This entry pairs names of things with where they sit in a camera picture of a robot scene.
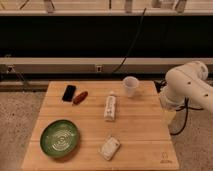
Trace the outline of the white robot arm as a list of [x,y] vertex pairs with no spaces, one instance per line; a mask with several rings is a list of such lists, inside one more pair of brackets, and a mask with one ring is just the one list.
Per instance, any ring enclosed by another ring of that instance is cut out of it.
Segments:
[[188,62],[166,73],[166,86],[161,89],[159,99],[167,125],[172,122],[177,108],[186,98],[213,114],[213,86],[206,83],[207,77],[208,68],[201,61]]

